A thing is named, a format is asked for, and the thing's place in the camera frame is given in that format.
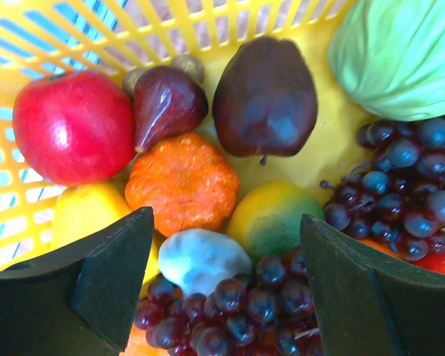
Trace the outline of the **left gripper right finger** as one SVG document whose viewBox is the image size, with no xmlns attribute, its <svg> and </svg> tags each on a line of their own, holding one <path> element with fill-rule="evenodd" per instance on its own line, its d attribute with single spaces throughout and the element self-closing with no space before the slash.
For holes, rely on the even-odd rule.
<svg viewBox="0 0 445 356">
<path fill-rule="evenodd" d="M 300 239 L 325 355 L 445 355 L 445 275 L 309 214 Z"/>
</svg>

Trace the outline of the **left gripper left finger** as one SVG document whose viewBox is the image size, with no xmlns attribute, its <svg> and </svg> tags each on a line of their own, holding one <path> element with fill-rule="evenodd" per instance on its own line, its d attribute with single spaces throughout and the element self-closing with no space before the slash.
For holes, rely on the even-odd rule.
<svg viewBox="0 0 445 356">
<path fill-rule="evenodd" d="M 140 208 L 0 271 L 0 355 L 118 355 L 128 344 L 154 233 Z"/>
</svg>

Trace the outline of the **dark red toy grapes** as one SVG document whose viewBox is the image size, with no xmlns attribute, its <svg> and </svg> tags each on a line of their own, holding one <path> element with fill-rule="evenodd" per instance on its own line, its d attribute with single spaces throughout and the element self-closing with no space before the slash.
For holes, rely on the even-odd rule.
<svg viewBox="0 0 445 356">
<path fill-rule="evenodd" d="M 165 355 L 323 355 L 301 247 L 261 259 L 205 296 L 187 297 L 162 276 L 139 302 L 133 324 Z"/>
</svg>

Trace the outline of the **white toy garlic bulb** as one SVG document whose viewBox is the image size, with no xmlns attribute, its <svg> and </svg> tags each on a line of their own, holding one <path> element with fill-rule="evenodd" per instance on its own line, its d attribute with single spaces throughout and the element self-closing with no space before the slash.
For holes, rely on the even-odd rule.
<svg viewBox="0 0 445 356">
<path fill-rule="evenodd" d="M 159 248 L 158 267 L 163 276 L 178 286 L 184 296 L 205 296 L 222 280 L 252 272 L 251 258 L 230 237 L 190 228 L 172 234 Z"/>
</svg>

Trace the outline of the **rough orange toy tangerine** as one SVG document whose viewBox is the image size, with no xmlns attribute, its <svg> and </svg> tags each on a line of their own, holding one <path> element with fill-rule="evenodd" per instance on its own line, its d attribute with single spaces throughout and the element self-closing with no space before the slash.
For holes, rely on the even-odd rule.
<svg viewBox="0 0 445 356">
<path fill-rule="evenodd" d="M 164 139 L 139 155 L 125 187 L 136 210 L 151 207 L 164 237 L 189 228 L 218 231 L 234 211 L 240 180 L 211 143 L 196 133 Z"/>
</svg>

